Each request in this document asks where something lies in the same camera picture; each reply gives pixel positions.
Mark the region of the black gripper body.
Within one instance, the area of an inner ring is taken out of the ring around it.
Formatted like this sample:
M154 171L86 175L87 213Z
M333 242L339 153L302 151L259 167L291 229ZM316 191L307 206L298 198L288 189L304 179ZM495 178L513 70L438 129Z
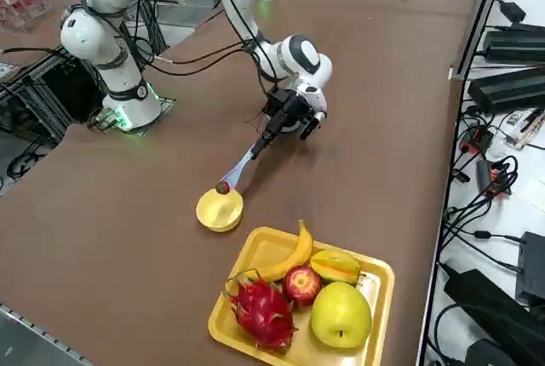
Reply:
M274 127L290 128L305 123L313 114L307 101L293 89L272 88L267 93L264 113Z

